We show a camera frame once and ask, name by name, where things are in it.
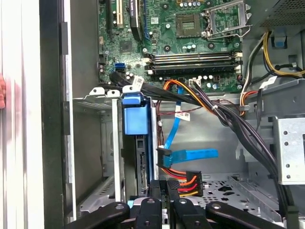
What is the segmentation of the person's hand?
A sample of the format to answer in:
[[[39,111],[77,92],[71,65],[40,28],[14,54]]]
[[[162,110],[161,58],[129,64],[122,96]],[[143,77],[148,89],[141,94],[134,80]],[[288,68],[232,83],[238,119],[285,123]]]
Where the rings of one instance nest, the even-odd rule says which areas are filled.
[[[0,109],[5,108],[5,98],[6,98],[6,83],[3,75],[0,74]]]

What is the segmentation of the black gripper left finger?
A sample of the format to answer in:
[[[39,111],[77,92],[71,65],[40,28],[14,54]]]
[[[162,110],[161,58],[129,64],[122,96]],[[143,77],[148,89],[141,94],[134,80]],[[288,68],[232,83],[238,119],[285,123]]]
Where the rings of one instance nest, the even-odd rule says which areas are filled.
[[[149,196],[137,198],[133,206],[113,202],[64,226],[65,229],[160,229],[162,197],[160,180],[152,180]]]

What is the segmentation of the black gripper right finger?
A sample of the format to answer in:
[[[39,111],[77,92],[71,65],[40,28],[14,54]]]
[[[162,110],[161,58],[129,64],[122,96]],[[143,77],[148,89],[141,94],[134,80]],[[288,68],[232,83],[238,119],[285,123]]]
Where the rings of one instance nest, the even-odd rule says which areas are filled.
[[[168,197],[175,215],[176,228],[182,229],[281,229],[282,226],[267,221],[219,201],[212,201],[205,208],[178,194],[179,182],[167,181]]]

